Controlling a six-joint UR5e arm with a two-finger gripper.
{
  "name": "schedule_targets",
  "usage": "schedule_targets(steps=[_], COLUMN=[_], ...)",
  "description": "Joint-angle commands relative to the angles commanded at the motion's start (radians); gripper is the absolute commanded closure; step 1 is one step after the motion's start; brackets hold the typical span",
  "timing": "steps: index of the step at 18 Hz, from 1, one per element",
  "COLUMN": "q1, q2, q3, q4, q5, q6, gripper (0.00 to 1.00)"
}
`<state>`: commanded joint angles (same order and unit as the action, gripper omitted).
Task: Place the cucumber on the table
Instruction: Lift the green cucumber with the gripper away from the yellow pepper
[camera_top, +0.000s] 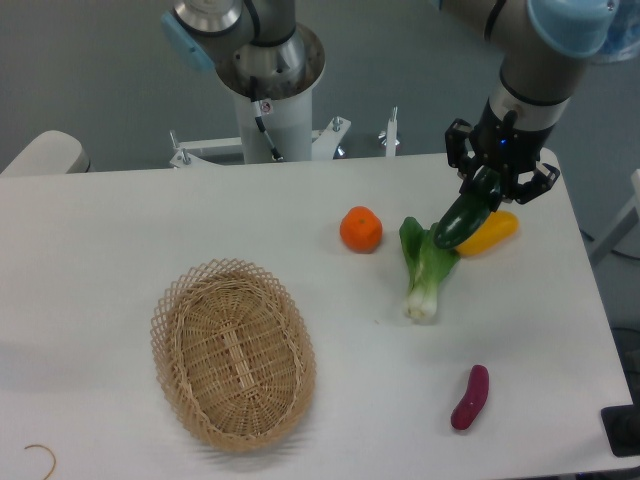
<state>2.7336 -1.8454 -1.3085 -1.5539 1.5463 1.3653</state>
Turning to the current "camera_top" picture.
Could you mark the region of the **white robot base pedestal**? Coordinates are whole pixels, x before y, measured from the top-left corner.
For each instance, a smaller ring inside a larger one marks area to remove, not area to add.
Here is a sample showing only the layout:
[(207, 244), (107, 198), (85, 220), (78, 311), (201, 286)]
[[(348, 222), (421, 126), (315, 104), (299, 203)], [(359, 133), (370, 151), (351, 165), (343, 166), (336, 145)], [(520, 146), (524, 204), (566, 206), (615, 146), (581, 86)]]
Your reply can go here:
[(322, 129), (312, 126), (313, 91), (325, 71), (319, 38), (299, 24), (292, 37), (274, 47), (251, 44), (227, 60), (213, 63), (204, 50), (184, 35), (183, 50), (200, 68), (211, 67), (230, 95), (239, 135), (180, 141), (170, 132), (174, 168), (228, 164), (240, 155), (245, 164), (343, 159), (343, 138), (351, 121), (332, 117)]

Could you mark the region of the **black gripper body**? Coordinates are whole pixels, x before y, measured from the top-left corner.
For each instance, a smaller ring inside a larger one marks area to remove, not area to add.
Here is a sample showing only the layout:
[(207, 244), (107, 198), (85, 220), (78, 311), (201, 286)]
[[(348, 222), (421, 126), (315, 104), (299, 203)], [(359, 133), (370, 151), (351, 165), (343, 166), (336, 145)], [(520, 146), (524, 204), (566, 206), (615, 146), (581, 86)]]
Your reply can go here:
[(555, 104), (492, 93), (469, 135), (474, 156), (468, 174), (474, 175), (481, 166), (496, 171), (507, 166), (513, 175), (533, 171), (555, 125)]

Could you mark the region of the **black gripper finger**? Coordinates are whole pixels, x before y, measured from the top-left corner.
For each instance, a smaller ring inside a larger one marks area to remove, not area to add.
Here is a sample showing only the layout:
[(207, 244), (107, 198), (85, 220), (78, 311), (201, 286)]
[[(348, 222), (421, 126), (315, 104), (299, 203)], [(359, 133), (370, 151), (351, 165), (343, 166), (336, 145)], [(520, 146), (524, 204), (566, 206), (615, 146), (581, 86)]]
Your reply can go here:
[(472, 131), (471, 124), (460, 118), (454, 119), (445, 131), (447, 162), (462, 181), (460, 194), (466, 192), (475, 174), (475, 158), (469, 155), (467, 148)]
[(524, 205), (550, 191), (560, 178), (560, 170), (547, 163), (539, 163), (530, 180), (514, 187), (512, 199)]

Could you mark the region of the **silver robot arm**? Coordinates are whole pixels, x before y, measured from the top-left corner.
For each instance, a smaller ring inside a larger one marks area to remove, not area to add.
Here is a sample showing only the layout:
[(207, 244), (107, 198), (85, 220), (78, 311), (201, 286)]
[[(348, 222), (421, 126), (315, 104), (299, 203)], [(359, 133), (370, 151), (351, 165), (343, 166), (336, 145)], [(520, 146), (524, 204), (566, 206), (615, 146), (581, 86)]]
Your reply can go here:
[[(475, 125), (445, 135), (463, 192), (489, 179), (493, 205), (527, 203), (558, 178), (540, 160), (617, 13), (614, 1), (441, 1), (438, 9), (505, 54), (496, 89)], [(249, 163), (328, 158), (312, 135), (311, 92), (325, 66), (315, 34), (291, 1), (176, 1), (161, 19), (173, 48), (195, 69), (214, 69), (232, 93)]]

